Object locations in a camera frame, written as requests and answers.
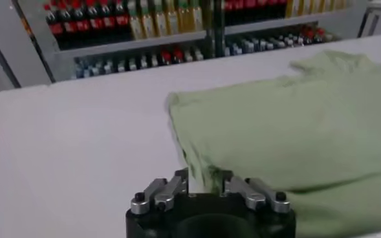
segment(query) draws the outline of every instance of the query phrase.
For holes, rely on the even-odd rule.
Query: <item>folded cloth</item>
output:
[[[192,175],[209,191],[230,169],[288,192],[298,237],[381,230],[381,65],[325,51],[292,66],[303,74],[170,96]]]

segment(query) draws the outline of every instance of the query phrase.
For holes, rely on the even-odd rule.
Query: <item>shelf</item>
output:
[[[111,43],[107,45],[98,45],[94,47],[85,47],[72,50],[63,50],[56,52],[62,58],[75,58],[82,56],[90,56],[95,54],[105,54],[110,52],[116,52],[121,50],[133,50],[144,47],[153,47],[157,45],[167,45],[172,43],[179,43],[185,41],[195,41],[198,39],[204,39],[206,37],[206,31],[190,32],[177,34],[172,36],[165,36],[160,38],[141,39],[137,41],[125,41],[119,43]]]
[[[293,18],[286,18],[286,19],[276,19],[276,20],[270,20],[270,21],[262,21],[258,23],[248,23],[243,25],[230,26],[224,29],[224,34],[232,35],[232,34],[239,34],[239,33],[245,33],[245,32],[255,32],[258,30],[266,30],[271,28],[287,27],[292,25],[310,23],[314,21],[320,21],[322,19],[329,19],[329,18],[332,19],[332,17],[345,16],[345,14],[347,14],[348,12],[349,10],[345,9],[345,10],[339,10],[335,12],[326,12],[322,14],[314,14],[314,15],[308,15],[308,16],[293,17]]]

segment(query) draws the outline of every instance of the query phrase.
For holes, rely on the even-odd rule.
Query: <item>yellow bottle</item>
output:
[[[300,16],[300,0],[292,0],[292,12],[291,12],[291,17],[298,17]]]
[[[288,0],[287,1],[287,9],[285,10],[285,17],[291,18],[292,17],[292,5],[294,4],[294,0]]]
[[[303,15],[309,15],[312,14],[311,11],[311,0],[304,0],[303,4]]]
[[[167,25],[168,32],[170,35],[179,34],[179,17],[177,16],[177,12],[175,9],[175,4],[173,0],[167,1]]]
[[[162,0],[155,0],[155,10],[156,10],[156,29],[159,36],[167,36],[169,34],[167,28],[166,15],[163,12],[163,2]]]
[[[202,8],[199,5],[199,0],[193,0],[192,2],[192,12],[193,12],[193,20],[195,25],[196,31],[203,30],[203,15],[202,15]]]
[[[137,16],[136,1],[128,1],[128,11],[130,14],[130,27],[135,39],[144,39],[146,36],[143,33],[140,18]]]
[[[141,0],[140,5],[144,34],[147,38],[153,38],[156,36],[156,31],[154,28],[153,17],[151,17],[151,15],[149,14],[149,6],[147,0]]]
[[[179,22],[181,32],[195,31],[195,22],[189,10],[188,0],[179,0]]]

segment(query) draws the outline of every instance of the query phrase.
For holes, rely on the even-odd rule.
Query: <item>white table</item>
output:
[[[0,238],[125,237],[134,193],[185,166],[169,92],[296,74],[322,49],[381,62],[379,36],[0,92]]]

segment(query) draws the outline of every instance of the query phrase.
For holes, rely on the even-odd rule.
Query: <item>red bottle cap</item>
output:
[[[180,49],[175,49],[175,56],[178,59],[183,60],[183,52]]]
[[[65,6],[65,3],[63,3],[63,1],[60,1],[60,2],[58,3],[58,7],[59,7],[61,10],[67,9],[67,6]]]
[[[80,2],[80,0],[74,0],[74,1],[72,2],[72,7],[73,7],[74,9],[81,8],[81,2]]]
[[[319,34],[319,35],[324,35],[325,34],[325,30],[324,29],[322,29],[322,28],[318,28],[317,29],[317,34]]]
[[[43,9],[45,9],[46,11],[49,11],[50,10],[49,4],[44,4]]]
[[[307,32],[307,35],[306,35],[309,39],[312,39],[312,38],[314,38],[314,33],[311,31],[311,30],[309,30],[308,32]]]
[[[85,4],[87,4],[88,6],[94,6],[95,0],[86,0]]]
[[[165,61],[171,62],[171,55],[167,51],[162,51],[162,57]]]

